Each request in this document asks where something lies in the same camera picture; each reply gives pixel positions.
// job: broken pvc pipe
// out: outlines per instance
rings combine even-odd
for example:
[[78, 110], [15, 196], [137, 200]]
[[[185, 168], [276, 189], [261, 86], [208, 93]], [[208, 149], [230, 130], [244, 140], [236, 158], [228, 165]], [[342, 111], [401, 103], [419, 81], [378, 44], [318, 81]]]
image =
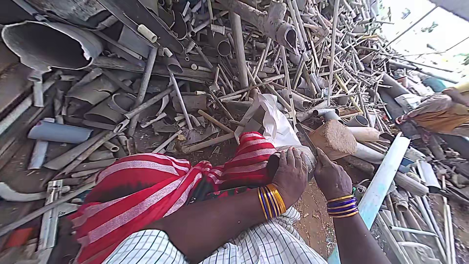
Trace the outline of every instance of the broken pvc pipe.
[[28, 133], [29, 139], [63, 143], [82, 143], [93, 130], [78, 126], [39, 121]]
[[[44, 122], [54, 122], [54, 118], [46, 117], [43, 119]], [[36, 140], [34, 149], [31, 154], [31, 160], [28, 166], [28, 170], [31, 169], [40, 169], [45, 160], [45, 155], [47, 153], [47, 147], [49, 142], [45, 140]]]
[[93, 33], [63, 23], [24, 21], [4, 26], [1, 34], [23, 64], [43, 73], [87, 68], [103, 50]]

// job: debris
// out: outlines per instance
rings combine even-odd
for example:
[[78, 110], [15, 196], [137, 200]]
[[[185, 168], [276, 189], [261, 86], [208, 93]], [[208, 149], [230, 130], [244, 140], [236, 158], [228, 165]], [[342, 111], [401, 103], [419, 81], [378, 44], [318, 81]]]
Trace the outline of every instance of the debris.
[[40, 121], [28, 133], [29, 139], [64, 143], [82, 143], [93, 130], [66, 124]]

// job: red striped cloth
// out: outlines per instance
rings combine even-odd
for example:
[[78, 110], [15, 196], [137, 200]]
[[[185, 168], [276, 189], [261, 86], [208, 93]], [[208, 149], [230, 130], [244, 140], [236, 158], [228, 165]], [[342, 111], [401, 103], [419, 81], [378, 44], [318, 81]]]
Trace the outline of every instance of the red striped cloth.
[[[221, 166], [201, 161], [191, 167], [187, 160], [154, 153], [116, 161], [98, 175], [85, 204], [69, 216], [82, 245], [76, 262], [103, 262], [129, 235], [178, 210], [202, 177], [216, 191], [270, 183], [266, 166], [274, 152], [261, 134], [248, 132], [240, 136], [234, 158]], [[109, 202], [91, 202], [113, 188], [137, 183], [151, 187]]]

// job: curved pipe piece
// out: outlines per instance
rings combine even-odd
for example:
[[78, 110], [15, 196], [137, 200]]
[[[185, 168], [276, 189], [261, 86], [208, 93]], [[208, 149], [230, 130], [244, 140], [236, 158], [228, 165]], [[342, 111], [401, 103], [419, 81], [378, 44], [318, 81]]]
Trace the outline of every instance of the curved pipe piece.
[[175, 73], [175, 74], [182, 73], [182, 67], [179, 64], [179, 61], [177, 60], [176, 55], [173, 54], [171, 57], [164, 56], [163, 62], [168, 67], [168, 70], [170, 70], [172, 73]]

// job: scrap pile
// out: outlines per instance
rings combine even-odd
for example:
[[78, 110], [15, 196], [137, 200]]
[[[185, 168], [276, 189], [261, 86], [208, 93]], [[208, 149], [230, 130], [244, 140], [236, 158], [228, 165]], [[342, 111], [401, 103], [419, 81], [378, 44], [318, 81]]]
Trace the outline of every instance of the scrap pile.
[[[375, 34], [389, 23], [375, 19], [376, 4], [58, 1], [14, 0], [32, 18], [2, 30], [5, 44], [32, 69], [32, 93], [10, 107], [0, 122], [0, 167], [27, 134], [36, 140], [28, 169], [53, 173], [43, 180], [46, 206], [3, 227], [0, 235], [48, 214], [51, 220], [42, 225], [53, 231], [40, 233], [40, 241], [48, 242], [38, 251], [52, 250], [58, 215], [74, 208], [64, 202], [93, 187], [97, 174], [117, 158], [150, 151], [187, 154], [234, 138], [235, 130], [248, 125], [243, 116], [257, 96], [270, 93], [293, 127], [301, 123], [331, 159], [344, 157], [374, 175], [373, 182], [385, 179], [387, 186], [399, 168], [397, 187], [385, 200], [391, 215], [380, 212], [378, 225], [403, 263], [418, 263], [422, 252], [435, 258], [429, 248], [418, 250], [422, 244], [414, 233], [434, 236], [445, 259], [448, 252], [442, 249], [450, 243], [428, 208], [428, 187], [410, 168], [420, 164], [423, 177], [420, 169], [429, 165], [407, 148], [406, 138], [392, 136], [388, 101], [379, 93], [385, 89], [395, 98], [408, 91], [390, 76], [398, 62], [389, 59], [394, 55]], [[89, 8], [75, 8], [82, 2]], [[142, 131], [149, 128], [154, 135], [144, 142]], [[70, 148], [49, 158], [50, 141]], [[408, 163], [400, 166], [404, 155]], [[391, 168], [381, 165], [375, 174], [374, 164], [385, 163], [392, 163]], [[67, 185], [77, 189], [65, 194]], [[374, 192], [371, 184], [366, 193], [371, 197]], [[374, 201], [362, 199], [361, 206], [377, 206], [362, 211], [373, 215], [369, 227], [381, 205], [379, 197], [382, 202], [385, 194]]]

